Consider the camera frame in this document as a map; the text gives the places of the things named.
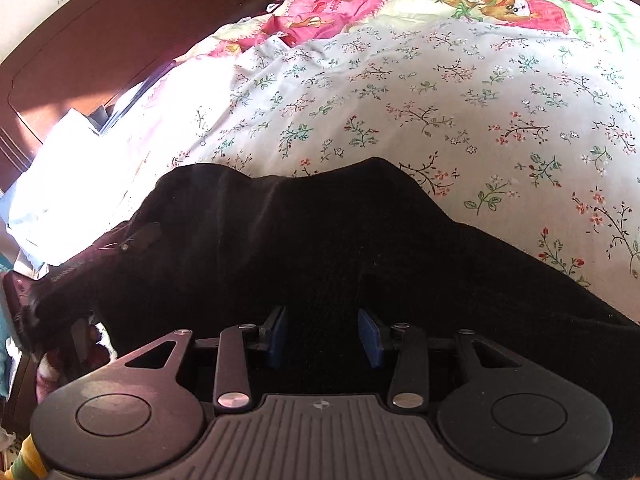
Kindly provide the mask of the black pants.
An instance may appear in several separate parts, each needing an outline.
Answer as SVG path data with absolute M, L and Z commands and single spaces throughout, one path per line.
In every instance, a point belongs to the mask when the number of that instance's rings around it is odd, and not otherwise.
M 360 310 L 439 337 L 469 328 L 598 396 L 613 419 L 600 474 L 638 474 L 637 324 L 548 264 L 451 220 L 384 159 L 303 178 L 184 166 L 125 222 L 157 222 L 162 234 L 89 296 L 119 353 L 179 328 L 213 337 L 285 307 L 293 382 L 319 390 L 362 378 Z

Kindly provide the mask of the dark wooden headboard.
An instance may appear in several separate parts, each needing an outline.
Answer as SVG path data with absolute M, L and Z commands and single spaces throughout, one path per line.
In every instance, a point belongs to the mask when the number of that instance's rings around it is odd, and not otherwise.
M 1 64 L 1 186 L 71 108 L 90 114 L 217 27 L 276 0 L 70 0 Z

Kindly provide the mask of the floral bed quilt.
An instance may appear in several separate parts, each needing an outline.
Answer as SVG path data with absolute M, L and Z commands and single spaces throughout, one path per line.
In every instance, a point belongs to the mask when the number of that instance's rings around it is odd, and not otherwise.
M 454 220 L 639 315 L 639 8 L 629 0 L 286 0 L 117 103 L 76 110 L 1 199 L 37 272 L 207 162 L 310 177 L 378 156 Z

